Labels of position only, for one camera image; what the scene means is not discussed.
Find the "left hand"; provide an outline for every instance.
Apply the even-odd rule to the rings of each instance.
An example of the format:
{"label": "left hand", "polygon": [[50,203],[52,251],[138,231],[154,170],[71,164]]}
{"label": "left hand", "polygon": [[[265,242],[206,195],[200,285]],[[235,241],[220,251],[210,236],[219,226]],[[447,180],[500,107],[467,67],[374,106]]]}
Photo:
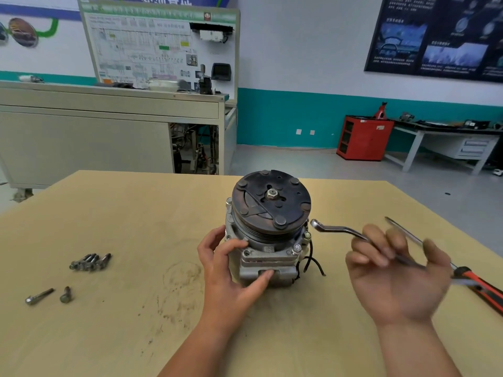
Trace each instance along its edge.
{"label": "left hand", "polygon": [[225,337],[230,337],[241,325],[248,309],[264,293],[273,270],[262,273],[248,287],[232,281],[228,254],[248,246],[247,241],[230,239],[222,244],[225,226],[206,234],[197,247],[204,267],[204,308],[200,323]]}

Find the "right hand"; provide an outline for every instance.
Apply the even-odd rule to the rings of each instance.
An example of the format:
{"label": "right hand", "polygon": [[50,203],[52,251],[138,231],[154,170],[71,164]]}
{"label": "right hand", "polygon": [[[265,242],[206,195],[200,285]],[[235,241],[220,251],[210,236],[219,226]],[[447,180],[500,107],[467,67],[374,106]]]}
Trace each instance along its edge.
{"label": "right hand", "polygon": [[377,326],[430,322],[451,283],[449,256],[431,240],[424,241],[426,270],[404,266],[396,254],[412,259],[405,235],[396,228],[385,233],[366,225],[365,234],[375,246],[352,241],[346,255],[349,277],[363,308]]}

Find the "gray floor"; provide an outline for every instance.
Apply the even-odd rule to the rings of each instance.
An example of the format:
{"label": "gray floor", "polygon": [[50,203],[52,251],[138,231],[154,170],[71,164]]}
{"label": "gray floor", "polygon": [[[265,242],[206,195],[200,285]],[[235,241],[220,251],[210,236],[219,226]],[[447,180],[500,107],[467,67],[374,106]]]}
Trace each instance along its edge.
{"label": "gray floor", "polygon": [[[306,178],[386,180],[503,256],[500,234],[503,177],[488,171],[470,176],[467,168],[445,160],[418,157],[411,170],[402,173],[388,160],[346,161],[332,150],[237,147],[232,174],[245,175],[262,169],[278,169]],[[0,171],[0,183],[5,181]],[[0,186],[0,213],[16,205],[11,201],[13,192],[8,184]]]}

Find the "red screwdriver handle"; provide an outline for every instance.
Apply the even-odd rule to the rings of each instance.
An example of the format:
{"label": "red screwdriver handle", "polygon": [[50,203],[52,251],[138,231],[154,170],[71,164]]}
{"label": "red screwdriver handle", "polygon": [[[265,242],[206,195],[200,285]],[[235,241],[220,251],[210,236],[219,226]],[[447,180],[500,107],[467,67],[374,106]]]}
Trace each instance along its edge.
{"label": "red screwdriver handle", "polygon": [[476,292],[482,299],[484,299],[487,304],[489,304],[491,307],[493,307],[503,315],[503,291],[486,282],[484,279],[479,278],[468,267],[458,267],[454,271],[454,275],[463,276],[477,282],[479,285],[475,285],[469,288]]}

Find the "circular wall decal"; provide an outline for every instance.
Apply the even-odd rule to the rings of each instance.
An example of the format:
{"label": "circular wall decal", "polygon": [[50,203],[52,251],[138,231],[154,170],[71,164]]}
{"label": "circular wall decal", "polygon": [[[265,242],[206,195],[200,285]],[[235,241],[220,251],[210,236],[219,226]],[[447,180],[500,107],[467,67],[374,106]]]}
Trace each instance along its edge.
{"label": "circular wall decal", "polygon": [[9,21],[12,38],[25,48],[34,48],[38,43],[38,35],[34,27],[22,18],[13,18]]}
{"label": "circular wall decal", "polygon": [[0,23],[0,46],[6,45],[9,41],[9,33],[5,26]]}

